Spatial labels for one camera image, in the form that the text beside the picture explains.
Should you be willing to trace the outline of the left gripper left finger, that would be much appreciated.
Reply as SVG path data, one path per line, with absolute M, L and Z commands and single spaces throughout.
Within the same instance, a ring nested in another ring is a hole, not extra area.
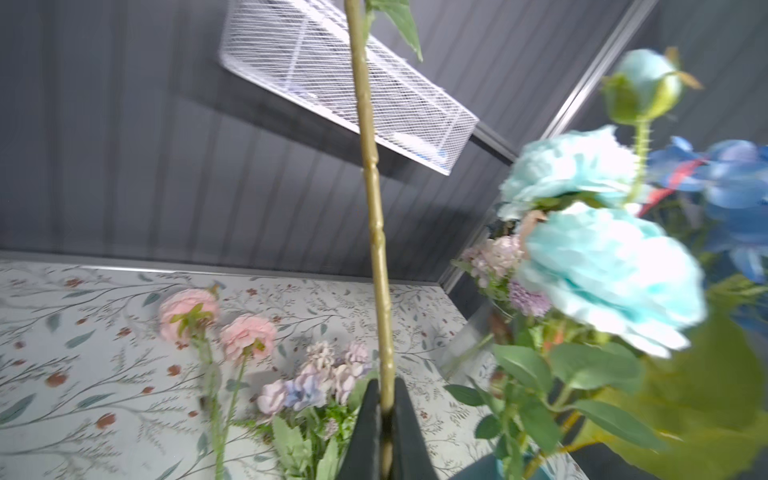
M 377 480 L 380 478 L 379 382 L 371 380 L 365 390 L 350 444 L 337 480 Z

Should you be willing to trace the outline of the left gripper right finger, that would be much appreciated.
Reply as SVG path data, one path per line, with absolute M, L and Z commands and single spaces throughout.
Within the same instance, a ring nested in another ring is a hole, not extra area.
M 437 480 L 406 383 L 395 379 L 393 471 L 396 480 Z

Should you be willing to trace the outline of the mixed pastel flower bunch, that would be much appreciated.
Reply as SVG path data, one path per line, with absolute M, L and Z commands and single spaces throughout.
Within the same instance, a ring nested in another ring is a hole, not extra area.
M 307 348 L 294 378 L 262 388 L 255 431 L 275 449 L 283 479 L 337 476 L 375 376 L 364 343 L 353 341 L 336 353 L 323 341 Z

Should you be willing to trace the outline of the pink peony stem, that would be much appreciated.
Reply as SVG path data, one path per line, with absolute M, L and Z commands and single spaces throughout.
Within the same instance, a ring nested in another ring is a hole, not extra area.
M 186 289 L 174 293 L 161 303 L 158 314 L 163 339 L 177 346 L 191 346 L 197 352 L 202 370 L 203 409 L 211 423 L 214 477 L 222 479 L 226 444 L 246 367 L 272 353 L 277 329 L 270 320 L 252 314 L 240 315 L 219 326 L 218 296 L 212 289 Z M 219 401 L 223 374 L 216 350 L 221 351 L 224 360 L 238 367 L 227 408 Z

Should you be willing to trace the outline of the pale blue white flower stem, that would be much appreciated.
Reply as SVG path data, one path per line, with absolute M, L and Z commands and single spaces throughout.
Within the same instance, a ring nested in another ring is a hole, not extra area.
M 543 318 L 526 318 L 494 304 L 496 369 L 488 386 L 452 385 L 449 392 L 488 407 L 475 435 L 495 442 L 504 479 L 527 479 L 566 451 L 565 437 L 579 420 L 646 449 L 662 446 L 646 425 L 597 395 L 639 384 L 641 355 L 664 358 L 686 345 L 679 334 L 651 345 L 632 315 L 649 306 L 659 261 L 692 260 L 641 211 L 655 198 L 646 183 L 652 122 L 686 88 L 698 87 L 676 48 L 629 51 L 603 81 L 609 124 L 526 145 L 501 184 L 495 238 L 520 237 L 516 279 L 552 307 Z

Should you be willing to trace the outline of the red gerbera flower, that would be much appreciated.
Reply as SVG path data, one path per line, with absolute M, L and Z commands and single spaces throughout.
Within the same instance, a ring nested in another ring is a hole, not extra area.
M 363 1 L 346 0 L 344 2 L 351 51 L 363 178 L 366 188 L 372 279 L 376 302 L 381 414 L 380 477 L 393 479 L 392 426 L 395 379 L 397 376 L 386 236 L 378 168 L 379 154 L 375 140 L 374 108 L 367 59 L 370 25 L 366 8 L 367 4 Z

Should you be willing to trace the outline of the clear ribbed glass vase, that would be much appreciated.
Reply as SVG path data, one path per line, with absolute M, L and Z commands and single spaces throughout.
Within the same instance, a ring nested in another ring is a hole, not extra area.
M 448 384 L 470 386 L 481 384 L 491 375 L 491 317 L 494 305 L 486 300 L 469 317 L 446 346 L 439 347 L 435 365 Z

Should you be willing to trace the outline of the blue ceramic vase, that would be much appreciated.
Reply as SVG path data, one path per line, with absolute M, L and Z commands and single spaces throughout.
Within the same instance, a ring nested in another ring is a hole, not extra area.
M 493 455 L 486 455 L 450 477 L 450 480 L 502 480 L 503 466 Z

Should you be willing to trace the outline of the pastel pink lilac bouquet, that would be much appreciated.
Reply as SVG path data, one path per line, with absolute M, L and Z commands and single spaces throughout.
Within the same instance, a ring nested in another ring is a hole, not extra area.
M 480 293 L 507 314 L 543 318 L 552 305 L 548 298 L 528 290 L 516 279 L 523 260 L 518 235 L 486 239 L 465 249 L 452 264 L 467 273 Z

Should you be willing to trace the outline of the blue hydrangea flower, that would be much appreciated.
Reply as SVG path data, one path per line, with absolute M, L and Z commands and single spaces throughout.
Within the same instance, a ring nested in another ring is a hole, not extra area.
M 690 262 L 661 260 L 632 315 L 659 345 L 639 384 L 597 400 L 651 429 L 658 450 L 586 420 L 569 445 L 594 479 L 763 479 L 767 475 L 767 150 L 729 140 L 696 153 L 683 139 L 649 159 L 649 217 Z

